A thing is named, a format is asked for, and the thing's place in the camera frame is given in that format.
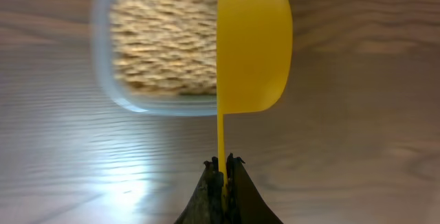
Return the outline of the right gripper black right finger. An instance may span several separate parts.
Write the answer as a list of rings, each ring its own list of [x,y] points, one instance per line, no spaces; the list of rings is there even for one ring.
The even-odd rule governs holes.
[[[240,157],[229,154],[227,219],[231,224],[283,224],[264,202]]]

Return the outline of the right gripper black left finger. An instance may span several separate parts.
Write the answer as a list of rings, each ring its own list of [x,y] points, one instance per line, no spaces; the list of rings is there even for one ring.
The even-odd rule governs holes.
[[[217,157],[205,161],[205,169],[195,190],[175,224],[223,224],[223,173]]]

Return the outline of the yellow measuring scoop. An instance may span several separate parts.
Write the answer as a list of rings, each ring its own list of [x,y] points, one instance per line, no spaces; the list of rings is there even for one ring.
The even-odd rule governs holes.
[[[292,60],[289,0],[217,2],[217,150],[226,172],[223,117],[264,111],[281,97]]]

